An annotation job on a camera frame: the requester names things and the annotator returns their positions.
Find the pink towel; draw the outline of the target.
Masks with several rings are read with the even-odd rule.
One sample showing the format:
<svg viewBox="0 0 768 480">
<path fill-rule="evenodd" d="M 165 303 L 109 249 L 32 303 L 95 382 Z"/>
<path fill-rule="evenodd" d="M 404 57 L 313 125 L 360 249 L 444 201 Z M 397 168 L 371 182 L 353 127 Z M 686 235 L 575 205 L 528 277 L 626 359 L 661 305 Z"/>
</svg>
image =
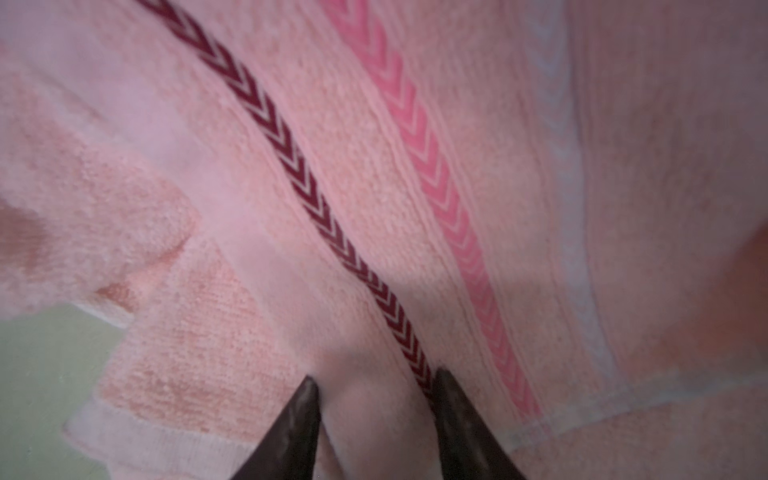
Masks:
<svg viewBox="0 0 768 480">
<path fill-rule="evenodd" d="M 531 479 L 767 475 L 763 1 L 5 1 L 1 315 L 124 330 L 65 437 L 436 479 L 447 368 Z"/>
</svg>

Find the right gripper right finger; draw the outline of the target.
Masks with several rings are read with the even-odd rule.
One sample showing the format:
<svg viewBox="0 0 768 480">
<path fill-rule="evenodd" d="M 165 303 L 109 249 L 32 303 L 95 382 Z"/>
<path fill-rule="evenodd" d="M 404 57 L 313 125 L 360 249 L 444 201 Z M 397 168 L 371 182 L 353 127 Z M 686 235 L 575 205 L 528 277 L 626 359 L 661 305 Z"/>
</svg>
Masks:
<svg viewBox="0 0 768 480">
<path fill-rule="evenodd" d="M 433 399 L 443 479 L 526 479 L 446 368 L 436 371 Z"/>
</svg>

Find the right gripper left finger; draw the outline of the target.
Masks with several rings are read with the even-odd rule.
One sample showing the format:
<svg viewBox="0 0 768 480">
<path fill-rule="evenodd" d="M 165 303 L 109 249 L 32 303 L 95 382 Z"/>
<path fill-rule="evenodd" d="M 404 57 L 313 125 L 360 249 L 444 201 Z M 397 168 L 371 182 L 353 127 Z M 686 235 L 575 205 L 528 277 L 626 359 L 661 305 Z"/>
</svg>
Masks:
<svg viewBox="0 0 768 480">
<path fill-rule="evenodd" d="M 321 426 L 320 393 L 306 376 L 232 480 L 310 480 Z"/>
</svg>

